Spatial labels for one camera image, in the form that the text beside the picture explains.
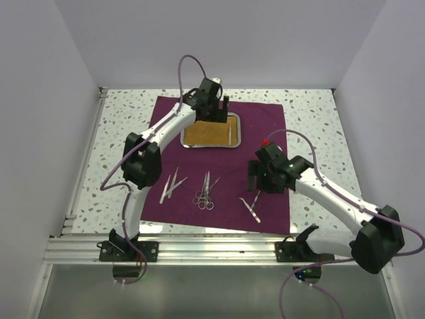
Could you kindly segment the curved steel tweezers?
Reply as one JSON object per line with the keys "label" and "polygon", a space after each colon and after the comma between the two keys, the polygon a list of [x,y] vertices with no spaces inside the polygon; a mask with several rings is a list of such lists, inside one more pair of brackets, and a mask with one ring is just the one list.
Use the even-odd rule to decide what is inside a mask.
{"label": "curved steel tweezers", "polygon": [[241,200],[241,202],[244,204],[244,206],[247,208],[247,210],[250,212],[251,216],[255,219],[257,223],[261,223],[261,220],[259,216],[256,214],[256,212],[254,211],[254,208],[258,202],[260,194],[261,194],[261,191],[258,191],[251,204],[248,204],[244,198],[239,197],[239,200]]}

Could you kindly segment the steel surgical scissors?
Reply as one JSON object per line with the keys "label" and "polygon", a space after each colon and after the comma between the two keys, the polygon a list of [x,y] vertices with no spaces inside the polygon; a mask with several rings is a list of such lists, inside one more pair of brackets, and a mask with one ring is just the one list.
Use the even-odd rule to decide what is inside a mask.
{"label": "steel surgical scissors", "polygon": [[200,210],[213,210],[214,203],[210,197],[210,172],[208,171],[205,175],[205,182],[203,190],[198,200],[198,208]]}

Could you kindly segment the steel scalpel handle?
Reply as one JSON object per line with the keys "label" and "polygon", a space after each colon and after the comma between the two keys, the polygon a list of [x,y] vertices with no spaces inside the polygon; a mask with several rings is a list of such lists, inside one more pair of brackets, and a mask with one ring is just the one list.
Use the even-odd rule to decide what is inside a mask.
{"label": "steel scalpel handle", "polygon": [[161,204],[161,205],[163,204],[164,199],[165,199],[165,196],[167,194],[167,190],[168,190],[168,187],[169,187],[170,179],[171,179],[171,175],[169,175],[169,177],[167,178],[167,181],[166,181],[165,186],[163,188],[163,192],[162,192],[161,197],[160,197],[160,200],[159,200],[159,204]]}
{"label": "steel scalpel handle", "polygon": [[167,192],[167,198],[171,198],[173,191],[187,180],[187,177],[184,177],[181,181],[177,181],[178,171],[179,171],[179,168],[177,167],[173,175],[171,186]]}

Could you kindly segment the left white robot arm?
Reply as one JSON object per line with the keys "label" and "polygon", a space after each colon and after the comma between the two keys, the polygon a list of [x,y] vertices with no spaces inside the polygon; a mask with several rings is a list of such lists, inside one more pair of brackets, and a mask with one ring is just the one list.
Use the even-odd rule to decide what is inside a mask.
{"label": "left white robot arm", "polygon": [[204,78],[197,88],[182,94],[175,105],[156,124],[141,134],[127,136],[119,163],[127,188],[121,226],[110,231],[109,242],[123,261],[142,256],[138,248],[139,221],[150,189],[159,180],[163,166],[161,155],[183,130],[198,121],[224,123],[228,97],[223,96],[221,80]]}

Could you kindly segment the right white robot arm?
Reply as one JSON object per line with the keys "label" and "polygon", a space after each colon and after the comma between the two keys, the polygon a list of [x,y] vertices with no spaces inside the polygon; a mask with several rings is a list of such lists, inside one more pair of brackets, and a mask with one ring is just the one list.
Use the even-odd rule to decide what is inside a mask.
{"label": "right white robot arm", "polygon": [[275,244],[279,262],[331,261],[352,258],[362,269],[377,274],[403,248],[398,212],[355,197],[322,175],[309,160],[289,159],[274,142],[263,145],[248,162],[247,190],[283,194],[290,189],[304,195],[344,224],[348,231],[327,232],[310,225],[294,241]]}

